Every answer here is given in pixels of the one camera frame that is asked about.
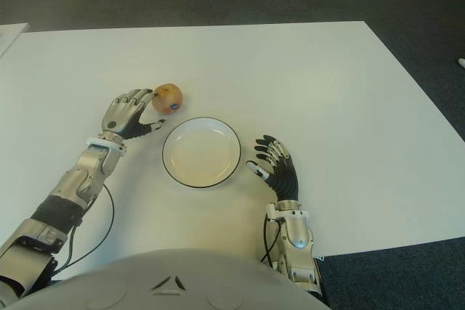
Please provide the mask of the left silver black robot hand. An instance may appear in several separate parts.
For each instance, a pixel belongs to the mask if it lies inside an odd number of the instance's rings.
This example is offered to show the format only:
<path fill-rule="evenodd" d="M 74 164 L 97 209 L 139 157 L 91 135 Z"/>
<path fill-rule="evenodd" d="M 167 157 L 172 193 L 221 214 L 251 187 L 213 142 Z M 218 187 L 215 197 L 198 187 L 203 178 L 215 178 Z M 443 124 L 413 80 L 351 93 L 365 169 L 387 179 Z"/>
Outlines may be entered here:
<path fill-rule="evenodd" d="M 165 119 L 152 123 L 140 121 L 153 95 L 152 89 L 134 89 L 116 97 L 103 116 L 102 131 L 113 132 L 123 139 L 133 139 L 159 130 Z"/>

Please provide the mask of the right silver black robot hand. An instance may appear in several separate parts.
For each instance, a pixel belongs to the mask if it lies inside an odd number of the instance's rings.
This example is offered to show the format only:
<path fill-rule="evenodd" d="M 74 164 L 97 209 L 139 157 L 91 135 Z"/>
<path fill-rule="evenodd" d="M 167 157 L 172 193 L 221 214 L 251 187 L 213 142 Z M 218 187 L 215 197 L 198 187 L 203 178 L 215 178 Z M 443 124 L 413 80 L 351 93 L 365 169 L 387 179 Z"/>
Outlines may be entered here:
<path fill-rule="evenodd" d="M 254 160 L 247 167 L 275 193 L 278 201 L 299 200 L 299 181 L 290 152 L 284 143 L 270 135 L 256 140 L 256 158 L 271 166 L 271 171 Z"/>

